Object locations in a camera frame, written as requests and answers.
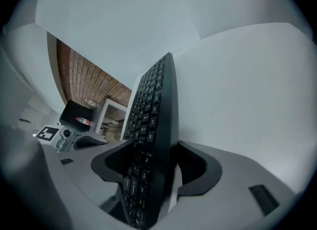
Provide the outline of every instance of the white wall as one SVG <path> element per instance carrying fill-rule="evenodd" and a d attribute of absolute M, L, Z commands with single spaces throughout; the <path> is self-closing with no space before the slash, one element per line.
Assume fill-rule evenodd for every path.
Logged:
<path fill-rule="evenodd" d="M 313 32 L 293 0 L 180 0 L 201 39 L 237 27 L 288 22 L 312 39 Z"/>
<path fill-rule="evenodd" d="M 130 88 L 167 52 L 200 39 L 178 0 L 38 0 L 36 23 Z"/>
<path fill-rule="evenodd" d="M 60 114 L 51 110 L 39 97 L 34 94 L 27 102 L 20 118 L 30 121 L 17 122 L 17 127 L 20 130 L 31 134 L 39 132 L 45 125 L 56 125 L 59 122 Z"/>
<path fill-rule="evenodd" d="M 0 123 L 15 126 L 33 90 L 18 76 L 0 46 Z"/>
<path fill-rule="evenodd" d="M 24 25 L 3 35 L 1 44 L 18 73 L 52 110 L 61 113 L 65 104 L 52 75 L 47 32 L 36 24 Z"/>
<path fill-rule="evenodd" d="M 30 134 L 45 124 L 56 125 L 60 114 L 51 110 L 27 85 L 11 65 L 0 46 L 0 123 L 19 128 Z M 19 118 L 30 121 L 21 122 Z"/>
<path fill-rule="evenodd" d="M 174 53 L 179 139 L 248 156 L 302 191 L 317 160 L 317 48 L 287 23 Z"/>

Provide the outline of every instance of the black keyboard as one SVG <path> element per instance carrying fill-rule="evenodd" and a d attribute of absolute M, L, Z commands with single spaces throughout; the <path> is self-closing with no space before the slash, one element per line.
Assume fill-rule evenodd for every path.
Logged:
<path fill-rule="evenodd" d="M 178 97 L 171 53 L 142 76 L 124 138 L 134 141 L 137 154 L 123 179 L 123 207 L 129 225 L 149 229 L 167 214 L 176 166 Z"/>

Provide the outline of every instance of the water bottle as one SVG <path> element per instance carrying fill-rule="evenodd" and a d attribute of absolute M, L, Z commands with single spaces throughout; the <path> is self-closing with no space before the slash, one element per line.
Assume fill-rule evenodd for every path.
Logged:
<path fill-rule="evenodd" d="M 89 126 L 91 126 L 91 121 L 87 120 L 86 118 L 76 117 L 76 120 L 77 120 L 79 123 L 82 123 L 82 124 L 84 124 L 84 125 L 89 125 Z"/>

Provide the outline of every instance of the brick wall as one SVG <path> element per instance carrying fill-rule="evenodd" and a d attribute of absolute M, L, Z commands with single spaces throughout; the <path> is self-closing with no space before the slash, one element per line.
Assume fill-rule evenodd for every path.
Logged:
<path fill-rule="evenodd" d="M 61 84 L 69 99 L 91 108 L 89 100 L 99 103 L 104 97 L 128 106 L 131 90 L 106 71 L 57 40 L 57 62 Z"/>

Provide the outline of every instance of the black slot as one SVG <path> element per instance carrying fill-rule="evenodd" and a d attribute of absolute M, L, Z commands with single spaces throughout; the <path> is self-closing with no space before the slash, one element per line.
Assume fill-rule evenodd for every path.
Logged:
<path fill-rule="evenodd" d="M 66 159 L 60 160 L 60 162 L 61 162 L 62 165 L 66 165 L 66 164 L 68 164 L 68 163 L 73 162 L 73 160 L 70 159 L 70 158 L 66 158 Z"/>
<path fill-rule="evenodd" d="M 183 180 L 183 186 L 178 188 L 178 197 L 205 194 L 220 180 L 222 167 L 214 157 L 183 141 L 178 142 L 176 154 Z"/>
<path fill-rule="evenodd" d="M 136 155 L 133 141 L 128 140 L 111 150 L 97 155 L 91 162 L 93 171 L 107 182 L 122 183 L 123 176 Z"/>
<path fill-rule="evenodd" d="M 249 187 L 249 190 L 265 216 L 279 206 L 279 203 L 263 184 Z"/>

